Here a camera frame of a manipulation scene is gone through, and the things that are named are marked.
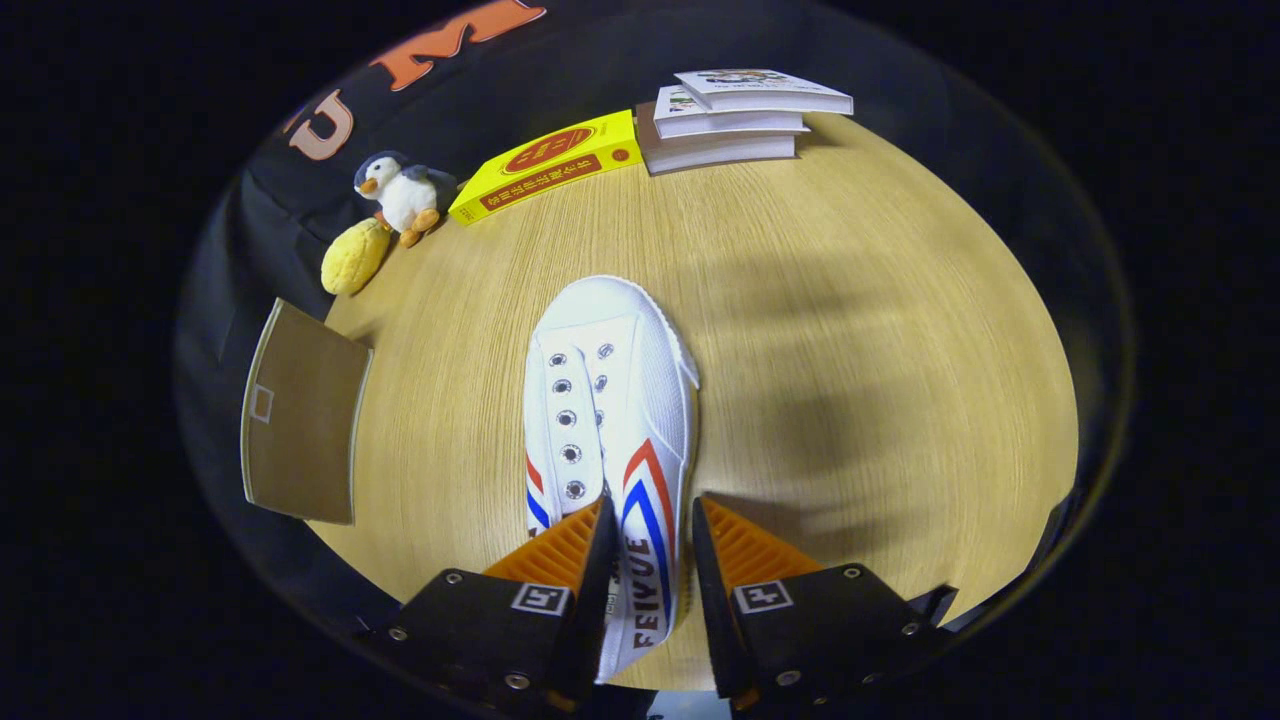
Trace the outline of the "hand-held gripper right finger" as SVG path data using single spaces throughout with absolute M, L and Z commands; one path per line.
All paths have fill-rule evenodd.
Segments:
M 735 714 L 823 714 L 936 653 L 936 593 L 826 566 L 709 495 L 692 550 L 717 694 Z

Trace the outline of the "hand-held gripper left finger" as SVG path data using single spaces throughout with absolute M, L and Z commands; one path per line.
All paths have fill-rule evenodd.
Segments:
M 595 683 L 618 548 L 602 497 L 484 571 L 448 568 L 387 624 L 385 660 L 480 716 L 573 716 Z

